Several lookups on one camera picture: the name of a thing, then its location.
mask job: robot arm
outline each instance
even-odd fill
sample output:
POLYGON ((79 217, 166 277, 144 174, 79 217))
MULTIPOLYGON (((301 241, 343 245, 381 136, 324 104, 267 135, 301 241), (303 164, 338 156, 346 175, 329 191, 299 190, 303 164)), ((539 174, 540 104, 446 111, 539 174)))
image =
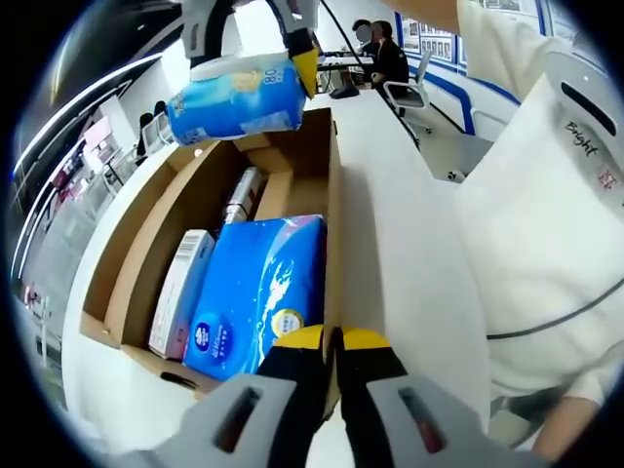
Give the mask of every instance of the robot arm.
MULTIPOLYGON (((223 29, 234 5, 250 0, 184 0, 182 41, 191 69, 221 57, 223 29)), ((318 51, 310 32, 316 28, 319 0, 267 0, 284 37, 284 45, 311 98, 316 93, 318 51)))

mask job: tissue pack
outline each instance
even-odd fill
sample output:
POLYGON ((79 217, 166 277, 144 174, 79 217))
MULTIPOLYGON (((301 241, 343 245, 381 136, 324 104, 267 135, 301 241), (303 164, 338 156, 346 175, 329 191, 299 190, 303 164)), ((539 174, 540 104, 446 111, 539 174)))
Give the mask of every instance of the tissue pack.
POLYGON ((211 78, 192 81, 168 104, 180 144, 301 126, 305 93, 288 57, 222 58, 207 67, 205 76, 211 78))
POLYGON ((252 373, 279 337, 322 324, 326 238, 319 215, 225 225, 184 364, 221 381, 252 373))

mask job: white counter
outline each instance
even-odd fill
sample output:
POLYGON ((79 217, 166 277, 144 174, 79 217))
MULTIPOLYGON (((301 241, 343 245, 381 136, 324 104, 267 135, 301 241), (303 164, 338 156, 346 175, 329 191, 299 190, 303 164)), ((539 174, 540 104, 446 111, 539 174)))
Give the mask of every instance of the white counter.
MULTIPOLYGON (((321 95, 306 108, 328 106, 343 167, 345 325, 384 333, 409 372, 429 375, 475 409, 486 427, 485 326, 449 193, 440 189, 376 92, 342 100, 321 95)), ((68 409, 95 423, 114 452, 158 444, 176 431, 183 411, 194 403, 191 392, 78 331, 80 307, 106 240, 172 150, 149 158, 102 218, 66 313, 62 364, 68 409)), ((333 450, 325 444, 315 448, 333 450)))

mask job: floor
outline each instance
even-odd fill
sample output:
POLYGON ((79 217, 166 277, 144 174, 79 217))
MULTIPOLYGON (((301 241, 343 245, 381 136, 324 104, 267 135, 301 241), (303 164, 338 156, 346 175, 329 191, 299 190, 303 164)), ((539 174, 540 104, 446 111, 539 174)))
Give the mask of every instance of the floor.
POLYGON ((492 146, 476 136, 461 133, 433 107, 425 110, 408 109, 406 122, 420 139, 420 153, 433 176, 440 180, 452 179, 460 183, 468 176, 492 146), (431 129, 428 134, 422 123, 431 129))

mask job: white shirt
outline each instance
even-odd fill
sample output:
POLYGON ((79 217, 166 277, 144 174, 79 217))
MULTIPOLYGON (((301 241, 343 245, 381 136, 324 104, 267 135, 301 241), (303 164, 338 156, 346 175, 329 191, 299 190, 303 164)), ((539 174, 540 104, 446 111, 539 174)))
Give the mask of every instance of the white shirt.
MULTIPOLYGON (((468 75, 522 102, 456 191, 487 333, 522 331, 579 309, 624 277, 624 222, 558 134, 566 116, 544 60, 568 46, 467 0, 458 0, 458 15, 468 75)), ((569 396, 601 404, 624 362, 624 288, 555 328, 488 344, 495 394, 572 384, 569 396)))

